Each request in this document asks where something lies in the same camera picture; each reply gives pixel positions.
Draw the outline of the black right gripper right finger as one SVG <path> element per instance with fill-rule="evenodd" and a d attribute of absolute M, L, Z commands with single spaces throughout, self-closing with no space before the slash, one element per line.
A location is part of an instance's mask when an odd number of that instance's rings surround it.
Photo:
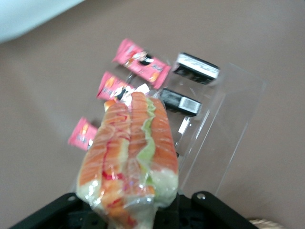
<path fill-rule="evenodd" d="M 192 207 L 203 212 L 205 229 L 255 229 L 241 216 L 212 193 L 199 191 L 192 195 Z"/>

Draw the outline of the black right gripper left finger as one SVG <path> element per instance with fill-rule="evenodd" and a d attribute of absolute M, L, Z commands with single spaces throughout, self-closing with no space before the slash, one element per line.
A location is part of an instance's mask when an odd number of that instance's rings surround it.
<path fill-rule="evenodd" d="M 12 229 L 106 229 L 107 223 L 75 193 L 67 193 L 11 226 Z"/>

